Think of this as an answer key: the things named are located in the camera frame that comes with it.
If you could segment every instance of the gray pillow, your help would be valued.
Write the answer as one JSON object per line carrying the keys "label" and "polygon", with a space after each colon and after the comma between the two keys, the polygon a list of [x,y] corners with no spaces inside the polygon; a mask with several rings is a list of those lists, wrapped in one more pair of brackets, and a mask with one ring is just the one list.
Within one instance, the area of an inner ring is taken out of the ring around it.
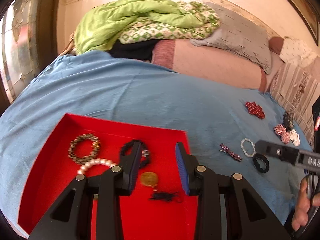
{"label": "gray pillow", "polygon": [[220,27],[204,40],[191,40],[196,46],[211,46],[228,50],[260,65],[271,73],[271,54],[267,31],[252,21],[218,4],[206,3],[220,17]]}

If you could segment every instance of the gold pendant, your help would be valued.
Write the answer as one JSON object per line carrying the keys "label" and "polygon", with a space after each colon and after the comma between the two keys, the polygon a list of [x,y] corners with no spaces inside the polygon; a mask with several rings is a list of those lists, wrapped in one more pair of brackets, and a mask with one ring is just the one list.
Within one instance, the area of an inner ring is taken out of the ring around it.
{"label": "gold pendant", "polygon": [[158,184],[158,175],[154,172],[144,172],[140,176],[140,183],[143,186],[155,188]]}

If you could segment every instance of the dark scrunchie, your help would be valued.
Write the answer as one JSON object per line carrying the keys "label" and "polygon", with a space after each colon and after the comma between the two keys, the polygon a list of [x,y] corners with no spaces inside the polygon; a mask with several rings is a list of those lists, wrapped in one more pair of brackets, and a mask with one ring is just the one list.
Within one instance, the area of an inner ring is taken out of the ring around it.
{"label": "dark scrunchie", "polygon": [[150,152],[148,151],[148,148],[145,145],[145,143],[141,140],[131,140],[130,142],[125,143],[120,149],[120,159],[122,156],[125,155],[127,150],[129,150],[134,145],[135,142],[141,143],[142,156],[145,157],[145,159],[142,160],[140,163],[140,169],[142,169],[150,163]]}
{"label": "dark scrunchie", "polygon": [[[258,160],[261,160],[263,161],[263,163],[266,165],[266,167],[263,169],[260,167],[259,163],[258,163]],[[262,155],[262,154],[258,154],[256,153],[254,156],[253,156],[253,164],[254,166],[256,167],[256,169],[261,172],[261,173],[266,173],[269,171],[269,168],[270,168],[270,165],[269,165],[269,161],[268,159]]]}

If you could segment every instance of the blue bed sheet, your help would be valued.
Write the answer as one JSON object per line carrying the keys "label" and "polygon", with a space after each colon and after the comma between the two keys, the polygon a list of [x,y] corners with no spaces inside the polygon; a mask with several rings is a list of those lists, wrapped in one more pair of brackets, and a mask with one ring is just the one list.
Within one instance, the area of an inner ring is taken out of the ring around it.
{"label": "blue bed sheet", "polygon": [[[245,101],[262,106],[265,119],[248,114]],[[261,174],[240,148],[243,138],[281,143],[273,127],[282,122],[284,110],[270,95],[90,51],[57,58],[0,118],[0,208],[18,228],[20,198],[32,164],[67,112],[185,130],[201,164],[223,175],[243,174],[282,223],[295,204],[303,171],[269,158],[270,170]],[[301,129],[295,129],[299,148],[311,150]],[[221,143],[240,154],[242,162],[220,152]]]}

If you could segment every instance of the red tray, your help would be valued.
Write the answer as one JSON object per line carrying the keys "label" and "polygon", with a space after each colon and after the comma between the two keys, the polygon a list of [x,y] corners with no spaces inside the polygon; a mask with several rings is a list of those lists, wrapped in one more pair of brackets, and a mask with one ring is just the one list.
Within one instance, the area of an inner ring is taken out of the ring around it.
{"label": "red tray", "polygon": [[[120,197],[124,239],[193,239],[197,198],[184,194],[175,160],[175,145],[183,142],[189,153],[184,131],[113,122],[74,114],[65,114],[41,149],[27,179],[20,203],[18,224],[30,234],[40,218],[63,189],[76,176],[79,165],[67,157],[70,142],[80,134],[94,133],[101,147],[98,157],[119,163],[119,150],[132,139],[141,139],[151,152],[151,164],[139,171],[153,171],[159,176],[158,190],[178,192],[181,203],[151,201],[152,189],[138,181],[130,197]],[[78,156],[91,151],[91,142],[77,147]],[[106,166],[90,168],[86,175],[101,174]],[[95,239],[94,203],[91,239]]]}

